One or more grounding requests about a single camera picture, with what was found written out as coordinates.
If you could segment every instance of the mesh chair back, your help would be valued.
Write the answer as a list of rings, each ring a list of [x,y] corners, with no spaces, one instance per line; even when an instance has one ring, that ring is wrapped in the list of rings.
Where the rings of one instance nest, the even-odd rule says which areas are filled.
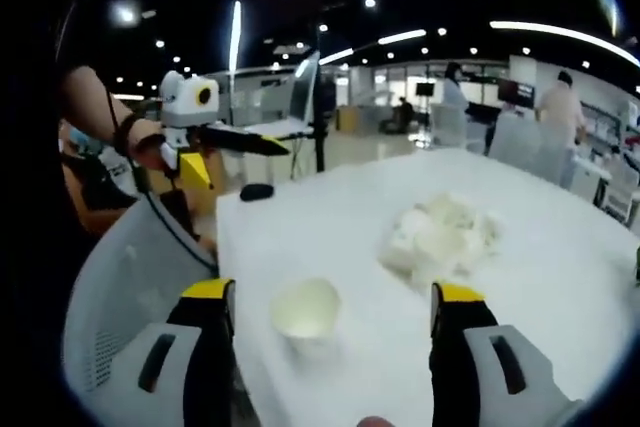
[[[459,107],[431,104],[431,135],[436,146],[461,147],[467,144],[467,115]]]
[[[151,202],[191,251],[212,263],[155,196]],[[166,321],[187,287],[211,277],[146,197],[102,237],[76,279],[63,334],[65,378],[90,412],[109,381],[114,356],[147,325]]]
[[[489,157],[559,184],[567,162],[561,133],[516,115],[500,115]]]

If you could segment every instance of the white bowl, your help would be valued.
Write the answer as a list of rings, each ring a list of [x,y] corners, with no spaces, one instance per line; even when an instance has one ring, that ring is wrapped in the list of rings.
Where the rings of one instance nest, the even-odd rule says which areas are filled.
[[[331,282],[309,279],[271,300],[271,323],[297,350],[308,351],[332,337],[340,304]]]

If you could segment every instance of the black cable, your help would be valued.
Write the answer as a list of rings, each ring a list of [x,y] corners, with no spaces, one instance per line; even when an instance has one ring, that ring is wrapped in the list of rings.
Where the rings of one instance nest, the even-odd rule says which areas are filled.
[[[105,91],[107,93],[107,102],[109,103],[109,113],[111,114],[111,120],[113,121],[113,129],[114,132],[116,132],[118,130],[118,120],[116,119],[116,113],[115,110],[113,108],[113,101],[111,100],[111,94],[109,93],[109,89],[107,89],[105,87]],[[126,153],[126,159],[129,162],[129,165],[131,166],[131,171],[135,172],[136,171],[136,167],[133,165],[133,160],[131,160],[131,157],[128,153]],[[156,204],[153,202],[153,200],[151,199],[151,196],[149,195],[149,189],[147,185],[144,185],[140,179],[140,176],[134,175],[134,180],[136,182],[136,187],[138,188],[138,191],[141,192],[142,194],[144,194],[144,196],[147,198],[147,202],[149,202],[149,205],[151,206],[151,210],[153,210],[153,212],[156,214],[156,216],[158,217],[158,219],[160,219],[160,222],[162,222],[162,224],[165,226],[165,228],[169,231],[169,233],[171,234],[171,236],[176,239],[176,241],[184,248],[186,249],[186,251],[189,253],[189,255],[191,255],[191,257],[193,257],[194,260],[196,260],[197,262],[199,262],[200,264],[204,265],[207,269],[211,270],[214,275],[216,277],[220,276],[220,272],[219,272],[219,268],[218,265],[216,265],[215,263],[209,263],[206,260],[204,260],[202,257],[200,257],[198,254],[196,254],[181,238],[180,236],[171,228],[171,225],[169,225],[169,222],[167,222],[167,219],[164,218],[164,215],[162,215],[162,213],[160,213],[160,211],[158,210],[158,207],[156,206]]]

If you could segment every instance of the person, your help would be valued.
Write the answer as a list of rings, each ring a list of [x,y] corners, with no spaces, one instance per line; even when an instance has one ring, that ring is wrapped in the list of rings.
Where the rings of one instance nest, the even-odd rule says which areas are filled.
[[[461,80],[462,67],[457,62],[449,62],[444,72],[442,103],[466,111],[469,108],[469,101],[460,89]]]
[[[400,97],[400,105],[393,108],[391,119],[380,122],[379,131],[382,134],[406,134],[413,120],[413,105],[405,97]]]
[[[536,120],[556,130],[566,143],[565,167],[560,179],[560,186],[564,188],[569,188],[573,179],[576,143],[583,142],[587,135],[582,104],[572,86],[571,76],[561,71],[556,84],[543,94],[535,108]]]

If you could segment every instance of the white shirt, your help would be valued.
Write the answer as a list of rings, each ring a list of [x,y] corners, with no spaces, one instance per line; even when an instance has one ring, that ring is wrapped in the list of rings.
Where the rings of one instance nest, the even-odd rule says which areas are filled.
[[[452,107],[460,107],[467,110],[469,102],[460,90],[460,87],[451,79],[444,79],[442,90],[442,103]]]
[[[536,110],[541,112],[542,122],[560,128],[566,136],[567,147],[574,149],[576,131],[585,126],[578,94],[566,83],[558,81],[545,92]]]

